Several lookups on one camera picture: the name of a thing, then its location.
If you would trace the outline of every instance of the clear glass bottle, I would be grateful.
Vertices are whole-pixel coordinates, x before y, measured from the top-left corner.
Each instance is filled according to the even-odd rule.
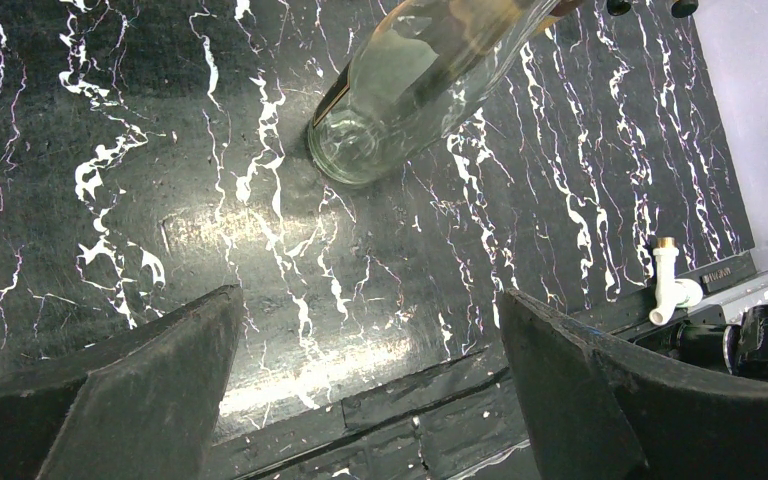
[[[583,0],[405,0],[375,28],[308,126],[316,164],[363,185],[475,113],[535,33]]]

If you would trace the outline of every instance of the bottle base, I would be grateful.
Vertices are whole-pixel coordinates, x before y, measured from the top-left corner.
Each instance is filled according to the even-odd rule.
[[[351,186],[380,178],[374,168],[378,148],[375,130],[350,112],[331,112],[329,116],[332,118],[316,128],[313,123],[307,127],[308,149],[316,166],[333,180]]]

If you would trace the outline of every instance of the white pipe fitting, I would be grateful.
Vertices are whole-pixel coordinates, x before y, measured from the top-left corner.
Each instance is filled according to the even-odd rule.
[[[702,301],[702,287],[693,280],[675,278],[675,260],[678,248],[675,239],[658,239],[655,255],[655,299],[658,301],[654,310],[649,312],[649,321],[655,325],[666,325],[676,308],[687,308]]]

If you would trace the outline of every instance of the black marble table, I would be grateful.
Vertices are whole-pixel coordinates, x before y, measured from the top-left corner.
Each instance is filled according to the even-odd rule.
[[[314,107],[395,0],[0,2],[0,376],[223,284],[222,441],[752,247],[692,21],[590,4],[403,171],[334,185]]]

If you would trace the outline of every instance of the white vein pattern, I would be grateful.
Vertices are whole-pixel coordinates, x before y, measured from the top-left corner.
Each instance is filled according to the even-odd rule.
[[[485,347],[506,288],[574,311],[646,285],[655,235],[687,268],[748,248],[692,24],[652,0],[533,40],[401,175],[329,184],[305,123],[395,4],[62,0],[47,68],[0,10],[0,374],[237,284],[221,440]]]

